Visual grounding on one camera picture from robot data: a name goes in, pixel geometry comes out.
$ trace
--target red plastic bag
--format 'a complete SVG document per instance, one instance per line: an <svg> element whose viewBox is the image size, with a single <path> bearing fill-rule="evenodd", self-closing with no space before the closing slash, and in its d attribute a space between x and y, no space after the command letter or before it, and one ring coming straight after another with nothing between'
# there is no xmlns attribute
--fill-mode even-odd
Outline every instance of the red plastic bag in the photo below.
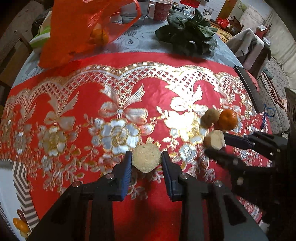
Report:
<svg viewBox="0 0 296 241"><path fill-rule="evenodd" d="M132 2L135 2L137 9L135 19L127 24L110 22L114 12ZM140 16L137 0L55 0L50 38L42 49L39 66L57 67L68 63L75 53L112 42Z"/></svg>
<svg viewBox="0 0 296 241"><path fill-rule="evenodd" d="M227 25L229 24L228 19L222 19L222 18L217 18L216 23L221 27L221 28L226 28Z"/></svg>

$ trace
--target blue string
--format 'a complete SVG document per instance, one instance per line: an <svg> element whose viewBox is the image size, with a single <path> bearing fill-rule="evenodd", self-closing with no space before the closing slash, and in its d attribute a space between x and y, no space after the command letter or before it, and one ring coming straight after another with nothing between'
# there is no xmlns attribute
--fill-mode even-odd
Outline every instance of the blue string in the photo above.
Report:
<svg viewBox="0 0 296 241"><path fill-rule="evenodd" d="M275 110L274 108L267 107L266 104L264 104L263 107L264 107L264 111L263 111L264 117L263 117L263 122L262 122L262 124L261 124L261 126L260 126L261 130L264 128L264 124L265 124L265 121L266 121L266 117L268 117L268 118L272 118L272 117L274 117L274 116L276 115L276 110ZM273 115L269 115L269 114L267 113L267 110L272 110L272 111L274 112L274 114L273 114Z"/></svg>

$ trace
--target spinach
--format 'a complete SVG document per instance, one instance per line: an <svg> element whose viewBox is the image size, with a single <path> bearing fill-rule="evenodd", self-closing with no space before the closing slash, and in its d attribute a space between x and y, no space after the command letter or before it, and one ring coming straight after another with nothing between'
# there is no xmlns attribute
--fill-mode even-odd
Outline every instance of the spinach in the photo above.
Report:
<svg viewBox="0 0 296 241"><path fill-rule="evenodd" d="M182 12L171 12L167 21L169 24L156 30L155 35L159 41L171 43L174 52L186 56L214 54L217 41L213 36L218 29L212 28L198 9L192 18Z"/></svg>

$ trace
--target chair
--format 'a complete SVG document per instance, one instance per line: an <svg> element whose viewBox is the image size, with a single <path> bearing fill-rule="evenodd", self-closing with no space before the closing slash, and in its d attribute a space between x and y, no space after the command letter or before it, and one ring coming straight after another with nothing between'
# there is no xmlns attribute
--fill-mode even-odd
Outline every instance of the chair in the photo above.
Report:
<svg viewBox="0 0 296 241"><path fill-rule="evenodd" d="M32 51L28 41L17 31L0 49L0 118L15 78Z"/></svg>
<svg viewBox="0 0 296 241"><path fill-rule="evenodd" d="M241 26L240 22L235 18L235 16L232 16L233 20L230 20L230 27L227 29L227 31L234 35L237 35L241 30L243 29L244 25Z"/></svg>

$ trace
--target cup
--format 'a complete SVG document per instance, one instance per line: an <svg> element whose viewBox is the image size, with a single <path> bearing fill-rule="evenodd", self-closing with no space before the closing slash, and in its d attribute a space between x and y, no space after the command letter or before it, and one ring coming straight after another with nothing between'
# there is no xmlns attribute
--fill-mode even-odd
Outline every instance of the cup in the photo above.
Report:
<svg viewBox="0 0 296 241"><path fill-rule="evenodd" d="M152 4L149 3L149 0L138 1L141 8L141 17L136 21L133 26L142 26L144 24L144 19L147 16L148 7ZM120 9L120 15L122 17L122 23L129 23L137 16L136 4L130 3L125 6L122 6Z"/></svg>
<svg viewBox="0 0 296 241"><path fill-rule="evenodd" d="M151 2L154 2L155 4L148 6L148 18L153 19L155 21L166 20L169 14L168 11L172 7L172 3L163 0L153 0Z"/></svg>

